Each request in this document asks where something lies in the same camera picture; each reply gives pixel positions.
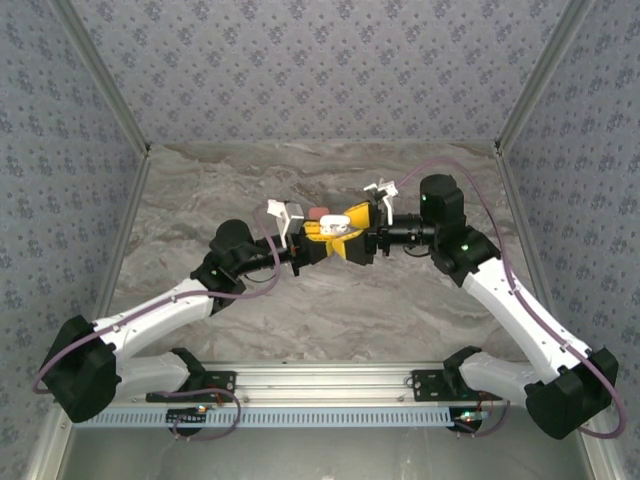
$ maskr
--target wire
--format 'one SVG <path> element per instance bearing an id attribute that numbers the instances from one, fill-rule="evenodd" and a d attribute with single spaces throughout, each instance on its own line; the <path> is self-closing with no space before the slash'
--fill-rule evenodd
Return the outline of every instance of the wire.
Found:
<path id="1" fill-rule="evenodd" d="M 118 320 L 116 323 L 114 323 L 113 325 L 109 325 L 108 327 L 105 328 L 101 328 L 100 330 L 97 330 L 93 333 L 90 333 L 89 335 L 87 335 L 86 337 L 82 337 L 79 340 L 76 340 L 75 342 L 67 345 L 66 347 L 64 347 L 62 350 L 60 350 L 58 353 L 56 353 L 53 357 L 51 357 L 51 359 L 40 369 L 40 371 L 36 374 L 36 378 L 33 381 L 33 384 L 31 385 L 31 390 L 33 390 L 34 393 L 39 394 L 39 395 L 43 395 L 46 393 L 49 393 L 49 390 L 40 388 L 40 382 L 42 381 L 42 379 L 44 378 L 44 376 L 49 373 L 49 371 L 60 361 L 62 360 L 66 355 L 68 355 L 69 353 L 73 352 L 74 350 L 80 348 L 82 345 L 85 345 L 89 342 L 91 342 L 92 340 L 95 340 L 96 338 L 99 338 L 101 335 L 104 335 L 105 333 L 109 333 L 111 332 L 114 328 L 117 327 L 122 327 L 123 325 L 126 325 L 127 323 L 135 320 L 136 318 L 140 318 L 143 315 L 146 315 L 149 312 L 152 312 L 160 307 L 163 307 L 164 305 L 167 305 L 168 303 L 173 303 L 174 299 L 175 300 L 181 300 L 183 298 L 188 298 L 188 297 L 195 297 L 195 296 L 206 296 L 206 297 L 211 297 L 211 298 L 229 298 L 229 299 L 233 299 L 233 300 L 239 300 L 239 299 L 249 299 L 249 298 L 256 298 L 259 297 L 261 295 L 265 295 L 266 293 L 269 293 L 278 283 L 278 280 L 280 280 L 280 273 L 281 273 L 281 268 L 280 268 L 280 255 L 278 255 L 278 249 L 276 248 L 276 245 L 273 243 L 273 240 L 271 238 L 271 236 L 269 235 L 269 233 L 267 232 L 267 229 L 264 227 L 264 225 L 262 224 L 262 222 L 260 222 L 260 220 L 258 219 L 258 211 L 260 210 L 260 206 L 257 206 L 254 210 L 253 210 L 253 218 L 255 220 L 255 222 L 258 224 L 258 226 L 260 227 L 260 229 L 262 230 L 262 232 L 264 233 L 265 236 L 265 240 L 267 241 L 267 244 L 269 245 L 269 248 L 271 249 L 271 252 L 273 253 L 273 261 L 274 261 L 274 269 L 275 269 L 275 273 L 274 273 L 274 277 L 273 280 L 271 281 L 271 283 L 269 283 L 267 286 L 256 290 L 255 292 L 251 292 L 251 293 L 243 293 L 243 294 L 236 294 L 236 293 L 226 293 L 226 292 L 207 292 L 207 291 L 199 291 L 199 290 L 193 290 L 193 291 L 187 291 L 187 292 L 181 292 L 178 293 L 176 295 L 172 297 L 167 297 L 167 298 L 163 298 L 161 300 L 158 300 L 157 302 L 153 302 L 150 305 L 147 305 L 144 308 L 141 308 L 140 310 L 137 310 L 133 313 L 131 313 L 130 315 L 127 315 L 126 317 L 122 318 L 121 320 Z"/>
<path id="2" fill-rule="evenodd" d="M 511 263 L 509 262 L 506 244 L 504 242 L 504 238 L 502 237 L 502 233 L 498 228 L 498 223 L 496 222 L 496 219 L 493 216 L 491 207 L 489 206 L 489 202 L 487 201 L 486 197 L 482 193 L 482 190 L 474 180 L 469 170 L 467 170 L 463 165 L 461 165 L 459 162 L 457 162 L 453 158 L 435 157 L 430 160 L 427 160 L 422 165 L 419 165 L 413 170 L 411 170 L 402 180 L 398 182 L 397 186 L 398 187 L 403 186 L 414 175 L 416 175 L 418 172 L 424 170 L 427 167 L 432 167 L 435 165 L 443 165 L 443 164 L 451 165 L 456 169 L 458 169 L 459 171 L 461 171 L 467 177 L 467 180 L 469 180 L 469 183 L 471 184 L 478 198 L 480 199 L 480 203 L 482 204 L 485 211 L 487 212 L 487 215 L 489 216 L 489 220 L 491 221 L 491 225 L 493 226 L 493 230 L 495 231 L 496 237 L 498 238 L 498 244 L 500 246 L 500 251 L 502 254 L 502 263 L 504 265 L 504 272 L 507 278 L 507 283 L 509 284 L 509 288 L 513 292 L 514 296 L 516 297 L 516 299 L 518 300 L 522 308 L 524 308 L 525 311 L 529 314 L 529 316 L 540 326 L 540 328 L 542 328 L 551 338 L 553 338 L 559 345 L 561 345 L 562 348 L 564 348 L 566 351 L 571 353 L 585 367 L 587 367 L 589 371 L 600 381 L 600 383 L 602 383 L 602 385 L 607 390 L 609 395 L 611 395 L 611 398 L 613 399 L 616 405 L 616 408 L 618 409 L 618 426 L 612 432 L 608 432 L 608 433 L 594 432 L 591 430 L 587 430 L 584 427 L 580 427 L 578 430 L 580 430 L 580 432 L 584 433 L 585 435 L 589 435 L 595 438 L 610 439 L 610 438 L 619 437 L 624 432 L 627 424 L 627 410 L 624 407 L 624 402 L 622 401 L 620 394 L 617 392 L 617 390 L 611 384 L 611 382 L 604 376 L 604 374 L 602 374 L 602 372 L 600 372 L 600 370 L 598 370 L 596 366 L 593 363 L 591 363 L 589 359 L 587 359 L 583 354 L 581 354 L 578 350 L 576 350 L 575 347 L 573 347 L 571 344 L 567 343 L 567 341 L 564 338 L 562 338 L 549 325 L 547 325 L 547 323 L 536 313 L 536 311 L 531 307 L 531 305 L 529 305 L 527 300 L 522 296 L 522 294 L 516 287 L 516 282 L 513 275 L 513 268 L 511 266 Z"/>
<path id="3" fill-rule="evenodd" d="M 500 419 L 498 420 L 498 422 L 493 427 L 491 427 L 489 430 L 484 430 L 482 432 L 478 432 L 477 430 L 474 430 L 469 425 L 465 425 L 462 422 L 453 422 L 453 423 L 457 427 L 464 428 L 465 430 L 470 432 L 470 433 L 458 432 L 458 435 L 462 435 L 463 437 L 469 437 L 469 438 L 486 437 L 488 435 L 491 435 L 492 433 L 497 432 L 498 430 L 500 430 L 500 428 L 502 428 L 502 426 L 507 421 L 507 418 L 509 417 L 509 409 L 510 409 L 510 407 L 511 407 L 511 402 L 509 400 L 507 400 L 507 404 L 504 406 L 504 409 L 502 410 L 502 415 L 500 415 Z"/>
<path id="4" fill-rule="evenodd" d="M 406 245 L 404 247 L 402 247 L 402 250 L 404 251 L 404 253 L 406 253 L 407 255 L 409 255 L 410 257 L 413 258 L 424 258 L 424 257 L 428 257 L 429 256 L 429 252 L 424 252 L 424 253 L 419 253 L 419 254 L 415 254 L 415 253 L 409 253 L 409 250 L 413 250 L 415 247 L 407 247 Z"/>
<path id="5" fill-rule="evenodd" d="M 185 440 L 187 442 L 207 442 L 210 440 L 218 440 L 219 438 L 226 437 L 227 435 L 233 433 L 236 428 L 238 428 L 238 424 L 240 423 L 240 419 L 242 418 L 242 405 L 240 405 L 240 400 L 229 390 L 223 390 L 222 388 L 204 388 L 202 390 L 192 390 L 190 392 L 156 392 L 158 395 L 162 395 L 163 397 L 176 398 L 176 397 L 192 397 L 193 395 L 224 395 L 225 397 L 233 400 L 233 403 L 236 404 L 236 416 L 233 419 L 233 423 L 229 428 L 221 433 L 216 433 L 214 435 L 198 435 L 194 437 L 185 437 L 184 435 L 180 435 L 178 433 L 178 424 L 180 420 L 182 420 L 185 415 L 178 415 L 178 417 L 173 422 L 173 434 L 176 437 L 176 440 Z"/>
<path id="6" fill-rule="evenodd" d="M 273 277 L 275 277 L 275 276 L 276 276 L 276 274 L 274 273 L 273 275 L 271 275 L 266 280 L 254 280 L 253 278 L 251 278 L 246 273 L 244 274 L 244 278 L 246 278 L 247 280 L 249 280 L 250 282 L 253 282 L 253 283 L 267 283 L 269 280 L 273 280 Z"/>

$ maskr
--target marble surface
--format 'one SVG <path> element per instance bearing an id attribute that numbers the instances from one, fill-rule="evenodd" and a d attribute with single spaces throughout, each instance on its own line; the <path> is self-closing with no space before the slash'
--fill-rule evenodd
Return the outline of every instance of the marble surface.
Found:
<path id="1" fill-rule="evenodd" d="M 110 313 L 160 294 L 188 276 L 224 220 L 243 219 L 261 236 L 251 212 L 267 198 L 341 212 L 365 198 L 365 185 L 380 177 L 398 181 L 429 157 L 441 155 L 462 162 L 477 178 L 499 219 L 515 270 L 528 285 L 520 241 L 488 144 L 154 146 Z M 468 222 L 493 238 L 471 187 L 450 168 L 438 167 L 409 181 L 396 199 L 396 211 L 417 212 L 419 180 L 436 171 L 454 174 L 465 193 Z M 268 224 L 275 234 L 275 223 Z M 263 271 L 253 277 L 270 275 Z M 260 287 L 246 283 L 249 289 Z M 332 257 L 304 268 L 298 278 L 285 267 L 268 295 L 236 301 L 142 353 L 184 346 L 201 360 L 441 360 L 467 345 L 510 360 L 524 358 L 493 316 L 428 258 L 411 258 L 397 249 L 368 267 Z"/>

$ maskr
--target gray marble floor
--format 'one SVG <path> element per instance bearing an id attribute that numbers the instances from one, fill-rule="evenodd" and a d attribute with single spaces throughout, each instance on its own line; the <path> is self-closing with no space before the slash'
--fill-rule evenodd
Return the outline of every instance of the gray marble floor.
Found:
<path id="1" fill-rule="evenodd" d="M 477 178 L 499 219 L 515 270 L 529 284 L 489 145 L 154 146 L 110 311 L 130 308 L 188 276 L 207 253 L 221 222 L 241 218 L 253 227 L 251 211 L 267 198 L 341 212 L 365 198 L 362 187 L 380 177 L 397 181 L 429 157 L 442 155 L 462 162 Z M 464 177 L 450 168 L 430 172 L 436 171 L 458 179 L 469 223 L 493 238 L 489 220 Z M 397 212 L 417 212 L 422 176 L 401 190 Z M 272 231 L 276 233 L 273 222 Z M 261 236 L 257 228 L 254 234 Z M 269 275 L 265 271 L 254 277 Z M 303 269 L 298 278 L 285 268 L 270 294 L 237 301 L 214 317 L 178 329 L 144 353 L 185 346 L 202 360 L 441 360 L 466 345 L 506 359 L 523 358 L 497 321 L 428 258 L 410 258 L 398 250 L 368 267 L 332 257 Z"/>

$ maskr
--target patterned wallpaper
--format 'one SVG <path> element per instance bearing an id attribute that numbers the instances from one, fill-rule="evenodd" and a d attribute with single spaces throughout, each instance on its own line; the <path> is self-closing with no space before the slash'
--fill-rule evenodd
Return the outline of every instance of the patterned wallpaper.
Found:
<path id="1" fill-rule="evenodd" d="M 640 479 L 640 4 L 587 17 L 509 159 L 566 321 L 621 361 Z"/>
<path id="2" fill-rule="evenodd" d="M 0 478 L 50 398 L 31 379 L 95 302 L 138 160 L 45 0 L 0 2 Z"/>
<path id="3" fill-rule="evenodd" d="M 566 0 L 75 0 L 150 143 L 495 138 Z"/>

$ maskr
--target blue patterned wall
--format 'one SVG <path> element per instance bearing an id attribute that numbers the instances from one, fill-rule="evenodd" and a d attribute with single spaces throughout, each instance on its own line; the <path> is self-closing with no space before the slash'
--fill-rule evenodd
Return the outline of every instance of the blue patterned wall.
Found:
<path id="1" fill-rule="evenodd" d="M 621 361 L 640 478 L 640 5 L 596 3 L 508 158 L 561 319 Z"/>
<path id="2" fill-rule="evenodd" d="M 89 315 L 138 158 L 45 0 L 0 2 L 0 478 L 22 477 L 51 402 L 31 380 Z"/>
<path id="3" fill-rule="evenodd" d="M 566 0 L 75 0 L 151 143 L 493 139 Z"/>

